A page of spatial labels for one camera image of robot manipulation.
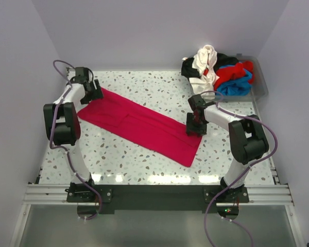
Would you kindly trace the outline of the magenta t shirt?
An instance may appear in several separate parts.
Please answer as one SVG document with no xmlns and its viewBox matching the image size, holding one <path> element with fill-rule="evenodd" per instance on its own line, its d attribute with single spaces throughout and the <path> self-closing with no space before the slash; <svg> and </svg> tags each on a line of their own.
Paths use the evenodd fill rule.
<svg viewBox="0 0 309 247">
<path fill-rule="evenodd" d="M 186 125 L 104 89 L 78 117 L 128 141 L 190 167 L 201 137 L 187 135 Z"/>
</svg>

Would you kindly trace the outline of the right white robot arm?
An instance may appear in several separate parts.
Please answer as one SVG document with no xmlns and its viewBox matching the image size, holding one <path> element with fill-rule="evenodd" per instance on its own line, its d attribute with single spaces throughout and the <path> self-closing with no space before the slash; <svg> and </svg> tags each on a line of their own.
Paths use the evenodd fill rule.
<svg viewBox="0 0 309 247">
<path fill-rule="evenodd" d="M 222 109 L 214 101 L 205 102 L 201 95 L 188 99 L 192 112 L 187 113 L 186 133 L 202 137 L 207 124 L 213 123 L 229 132 L 233 155 L 228 172 L 220 180 L 220 189 L 211 194 L 216 201 L 231 202 L 243 191 L 251 162 L 260 160 L 268 152 L 269 144 L 262 124 L 256 115 L 235 115 Z"/>
</svg>

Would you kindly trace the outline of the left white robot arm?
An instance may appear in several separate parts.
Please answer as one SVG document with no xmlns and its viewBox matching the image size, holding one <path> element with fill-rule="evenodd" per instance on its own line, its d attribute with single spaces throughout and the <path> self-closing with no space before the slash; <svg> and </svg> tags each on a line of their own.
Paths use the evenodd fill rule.
<svg viewBox="0 0 309 247">
<path fill-rule="evenodd" d="M 61 150 L 68 165 L 71 174 L 70 186 L 66 190 L 68 201 L 100 204 L 100 195 L 81 154 L 81 126 L 76 107 L 104 96 L 98 80 L 89 68 L 76 67 L 74 71 L 75 75 L 67 79 L 62 95 L 43 107 L 46 135 L 49 147 Z"/>
</svg>

